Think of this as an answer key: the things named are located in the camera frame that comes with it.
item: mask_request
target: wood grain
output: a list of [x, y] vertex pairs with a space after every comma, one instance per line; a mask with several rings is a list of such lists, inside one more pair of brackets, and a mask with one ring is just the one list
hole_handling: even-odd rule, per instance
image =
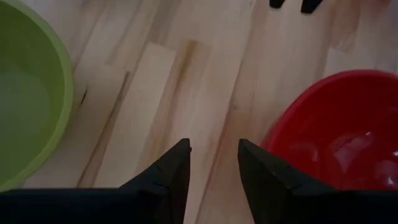
[[75, 30], [73, 30], [73, 36], [66, 45], [67, 49], [69, 49], [69, 57], [74, 67], [76, 67], [77, 63], [80, 61], [80, 57], [84, 52], [95, 24], [104, 11], [105, 6], [105, 0], [86, 0], [83, 3], [78, 25]]
[[[190, 138], [191, 147], [195, 149], [192, 151], [195, 160], [191, 163], [185, 222], [191, 223], [196, 219], [200, 199], [204, 193], [228, 110], [234, 85], [233, 77], [238, 73], [241, 58], [214, 52], [209, 46], [198, 42], [188, 42], [179, 52], [185, 56], [177, 56], [175, 68], [171, 73], [174, 93], [168, 93], [162, 99], [171, 105], [159, 108], [163, 113], [166, 113], [164, 109], [167, 108], [170, 111], [167, 118], [155, 120], [163, 122], [163, 137], [158, 136], [159, 129], [152, 132], [156, 136], [152, 136], [147, 144], [153, 147], [157, 142], [161, 143], [157, 148], [152, 148], [151, 156], [146, 156], [148, 161], [145, 165], [153, 162], [181, 138]], [[157, 156], [154, 156], [154, 150], [158, 153]]]
[[285, 2], [281, 11], [268, 9], [267, 4], [257, 1], [255, 7], [197, 223], [253, 223], [239, 176], [238, 141], [260, 143], [280, 113], [323, 71], [333, 5], [322, 4], [314, 15], [302, 16], [299, 1]]
[[75, 102], [80, 102], [92, 79], [93, 74], [90, 71], [108, 62], [112, 56], [134, 18], [139, 3], [124, 0], [106, 2], [105, 10], [99, 17], [75, 70], [79, 74], [78, 79], [75, 79]]
[[[236, 78], [246, 48], [253, 7], [254, 1], [181, 0], [170, 23], [169, 33], [163, 42], [167, 47], [178, 49], [183, 40], [193, 39], [211, 48], [210, 60], [206, 64], [208, 68], [204, 71], [201, 86], [196, 88], [194, 85], [192, 92], [187, 95], [191, 94], [193, 98], [186, 97], [184, 100], [181, 97], [180, 101], [176, 99], [178, 103], [172, 106], [176, 115], [174, 119], [169, 119], [172, 124], [166, 129], [169, 136], [166, 137], [168, 140], [165, 140], [163, 147], [165, 150], [178, 139], [189, 137], [194, 149], [192, 156], [197, 158], [192, 161], [192, 181], [185, 223], [195, 223], [197, 219], [200, 201], [208, 182], [208, 174], [228, 111], [233, 79]], [[204, 90], [209, 88], [206, 86], [215, 88], [211, 84], [218, 82], [219, 91], [207, 95], [211, 93], [211, 89]], [[191, 100], [195, 98], [197, 99], [195, 109], [184, 106], [194, 104], [195, 102]]]
[[177, 86], [180, 86], [187, 74], [193, 75], [199, 71], [201, 75], [209, 54], [208, 46], [190, 39], [184, 41], [178, 49], [154, 122], [150, 128], [150, 134], [146, 139], [136, 175], [149, 167], [167, 150], [165, 138], [172, 122], [172, 107], [176, 104]]
[[351, 52], [330, 49], [324, 77], [343, 70], [397, 71], [398, 2], [361, 1], [361, 16]]
[[134, 72], [144, 50], [160, 2], [161, 0], [142, 1], [137, 14], [126, 29], [123, 40], [120, 41], [116, 51], [113, 52], [114, 56], [110, 63]]
[[361, 1], [337, 0], [330, 45], [339, 51], [353, 50], [361, 14]]
[[119, 187], [134, 177], [174, 57], [174, 51], [162, 46], [146, 47], [118, 114], [95, 187]]
[[123, 105], [124, 98], [129, 89], [129, 79], [132, 79], [134, 75], [129, 72], [126, 73], [124, 77], [124, 81], [122, 87], [120, 89], [117, 100], [114, 104], [114, 107], [109, 114], [109, 119], [107, 120], [103, 132], [98, 139], [97, 145], [94, 148], [93, 153], [91, 154], [90, 160], [87, 162], [87, 165], [80, 177], [77, 187], [79, 188], [92, 188], [94, 187], [95, 179], [98, 175], [98, 170], [101, 167], [102, 160], [104, 158], [106, 148], [108, 146], [109, 140], [111, 139], [112, 131], [114, 128], [114, 124], [116, 123], [116, 118], [120, 112], [120, 109]]
[[161, 1], [149, 32], [151, 42], [165, 45], [170, 32], [170, 26], [175, 21], [175, 15], [182, 0]]

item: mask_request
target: wooden floor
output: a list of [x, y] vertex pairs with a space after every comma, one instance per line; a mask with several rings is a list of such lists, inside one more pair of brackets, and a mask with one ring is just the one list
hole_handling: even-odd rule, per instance
[[238, 139], [260, 143], [315, 81], [396, 72], [398, 1], [24, 0], [63, 40], [75, 109], [24, 187], [117, 187], [181, 138], [192, 169], [185, 223], [253, 223]]

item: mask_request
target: red bowl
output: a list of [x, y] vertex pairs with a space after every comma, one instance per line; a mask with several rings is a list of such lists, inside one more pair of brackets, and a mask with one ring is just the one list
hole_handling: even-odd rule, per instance
[[398, 189], [398, 77], [375, 70], [320, 80], [262, 147], [341, 190]]

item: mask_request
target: plastic bowl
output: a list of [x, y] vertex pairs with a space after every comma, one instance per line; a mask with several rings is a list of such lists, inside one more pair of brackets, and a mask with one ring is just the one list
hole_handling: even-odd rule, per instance
[[397, 190], [398, 78], [353, 70], [320, 80], [262, 147], [340, 190]]
[[51, 27], [0, 0], [0, 190], [20, 186], [56, 148], [72, 108], [72, 68]]

